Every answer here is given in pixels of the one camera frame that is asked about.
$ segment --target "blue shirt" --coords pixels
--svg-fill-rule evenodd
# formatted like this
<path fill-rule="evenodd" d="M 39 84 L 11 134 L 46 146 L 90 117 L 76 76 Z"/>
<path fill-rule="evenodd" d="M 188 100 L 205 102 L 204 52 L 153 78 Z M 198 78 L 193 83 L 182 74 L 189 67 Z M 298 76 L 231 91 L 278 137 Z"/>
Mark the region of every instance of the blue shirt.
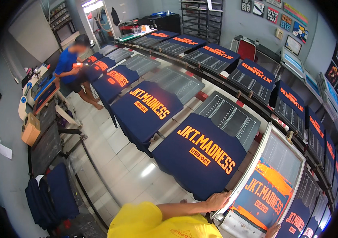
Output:
<path fill-rule="evenodd" d="M 55 68 L 56 74 L 61 74 L 63 72 L 70 72 L 72 70 L 72 65 L 76 64 L 77 53 L 68 52 L 68 46 L 59 56 L 59 61 L 57 67 Z M 63 83 L 71 83 L 76 79 L 76 75 L 68 75 L 61 77 Z"/>

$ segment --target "man in blue shirt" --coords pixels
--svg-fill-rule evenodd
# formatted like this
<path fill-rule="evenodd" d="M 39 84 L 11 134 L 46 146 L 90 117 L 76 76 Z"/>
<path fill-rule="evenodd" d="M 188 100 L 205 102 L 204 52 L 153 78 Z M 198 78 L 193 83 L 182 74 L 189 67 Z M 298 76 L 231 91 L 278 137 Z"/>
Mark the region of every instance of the man in blue shirt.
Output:
<path fill-rule="evenodd" d="M 69 45 L 60 54 L 59 62 L 55 68 L 55 76 L 60 78 L 72 91 L 78 93 L 83 100 L 94 105 L 96 109 L 101 110 L 104 107 L 98 104 L 100 99 L 94 98 L 90 83 L 85 74 L 80 72 L 79 68 L 72 68 L 72 65 L 77 63 L 76 61 L 80 63 L 83 62 L 83 60 L 78 57 L 78 54 L 86 52 L 89 46 L 90 40 L 87 35 L 83 34 L 76 37 L 74 43 Z"/>

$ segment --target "hand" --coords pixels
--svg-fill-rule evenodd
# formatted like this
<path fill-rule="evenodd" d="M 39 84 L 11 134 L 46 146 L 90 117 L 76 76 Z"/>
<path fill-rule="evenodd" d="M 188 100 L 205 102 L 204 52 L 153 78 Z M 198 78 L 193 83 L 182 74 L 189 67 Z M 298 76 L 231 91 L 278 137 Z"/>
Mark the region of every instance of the hand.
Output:
<path fill-rule="evenodd" d="M 268 229 L 266 236 L 264 238 L 275 238 L 280 228 L 281 228 L 280 224 L 276 224 L 276 223 L 273 224 L 273 226 L 271 226 Z"/>
<path fill-rule="evenodd" d="M 216 211 L 216 210 L 223 208 L 229 202 L 229 197 L 231 193 L 232 191 L 214 193 L 213 195 L 211 195 L 205 201 L 208 212 Z"/>
<path fill-rule="evenodd" d="M 77 73 L 79 73 L 79 70 L 80 70 L 80 68 L 73 68 L 73 69 L 70 71 L 70 74 L 71 74 L 71 75 L 77 74 Z"/>

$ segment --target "man in yellow shirt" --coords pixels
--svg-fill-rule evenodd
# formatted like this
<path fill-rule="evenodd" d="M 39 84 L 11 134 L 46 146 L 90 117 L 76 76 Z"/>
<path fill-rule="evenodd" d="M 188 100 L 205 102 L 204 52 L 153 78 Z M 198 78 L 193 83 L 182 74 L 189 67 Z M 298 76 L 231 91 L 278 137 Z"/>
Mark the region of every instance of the man in yellow shirt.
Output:
<path fill-rule="evenodd" d="M 223 208 L 229 202 L 230 195 L 231 191 L 214 193 L 204 202 L 125 204 L 111 222 L 108 237 L 222 238 L 217 227 L 199 213 Z M 279 229 L 280 225 L 272 226 L 266 238 L 275 237 Z"/>

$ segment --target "yellow shirt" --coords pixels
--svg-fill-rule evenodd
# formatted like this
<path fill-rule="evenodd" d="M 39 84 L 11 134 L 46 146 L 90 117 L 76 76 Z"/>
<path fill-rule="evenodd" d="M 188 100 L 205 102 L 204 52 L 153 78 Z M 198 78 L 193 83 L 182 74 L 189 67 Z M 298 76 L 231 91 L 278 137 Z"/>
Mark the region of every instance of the yellow shirt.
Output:
<path fill-rule="evenodd" d="M 109 238 L 222 238 L 214 224 L 201 214 L 162 221 L 160 209 L 151 202 L 125 204 L 109 226 Z"/>

